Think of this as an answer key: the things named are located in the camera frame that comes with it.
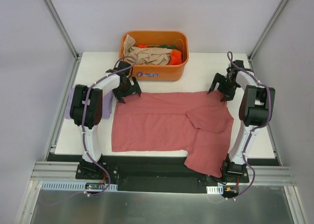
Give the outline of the pink t shirt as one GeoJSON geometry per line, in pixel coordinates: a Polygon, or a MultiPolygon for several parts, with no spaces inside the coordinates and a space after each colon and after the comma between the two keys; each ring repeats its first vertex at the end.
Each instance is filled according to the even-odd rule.
{"type": "Polygon", "coordinates": [[[220,177],[233,123],[218,91],[142,93],[116,105],[112,151],[184,150],[186,167],[220,177]]]}

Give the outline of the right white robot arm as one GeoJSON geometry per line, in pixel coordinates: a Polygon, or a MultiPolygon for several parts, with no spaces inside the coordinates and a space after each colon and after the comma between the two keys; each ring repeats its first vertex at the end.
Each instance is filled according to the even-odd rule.
{"type": "Polygon", "coordinates": [[[247,175],[249,151],[260,129],[269,124],[274,105],[275,89],[260,83],[253,71],[244,67],[242,60],[231,60],[225,76],[216,73],[208,93],[217,89],[223,94],[220,101],[227,102],[234,99],[237,88],[244,90],[238,112],[240,130],[222,163],[221,177],[211,176],[223,185],[247,175]]]}

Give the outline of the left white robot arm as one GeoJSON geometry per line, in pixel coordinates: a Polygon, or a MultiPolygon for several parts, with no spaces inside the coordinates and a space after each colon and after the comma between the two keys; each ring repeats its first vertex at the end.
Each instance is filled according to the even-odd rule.
{"type": "Polygon", "coordinates": [[[90,86],[78,84],[72,94],[70,118],[78,127],[83,146],[82,160],[79,162],[76,179],[107,179],[108,172],[102,165],[99,147],[98,124],[103,116],[103,97],[113,93],[118,103],[124,98],[142,91],[136,77],[132,76],[134,64],[126,61],[127,56],[118,59],[113,69],[90,86]]]}

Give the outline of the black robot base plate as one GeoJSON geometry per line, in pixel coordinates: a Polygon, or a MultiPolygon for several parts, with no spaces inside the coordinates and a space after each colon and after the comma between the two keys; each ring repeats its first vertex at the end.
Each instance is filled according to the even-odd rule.
{"type": "Polygon", "coordinates": [[[79,155],[48,156],[49,162],[76,162],[77,180],[110,182],[119,191],[204,194],[208,186],[248,183],[248,174],[209,176],[184,165],[184,157],[102,156],[99,168],[79,155]]]}

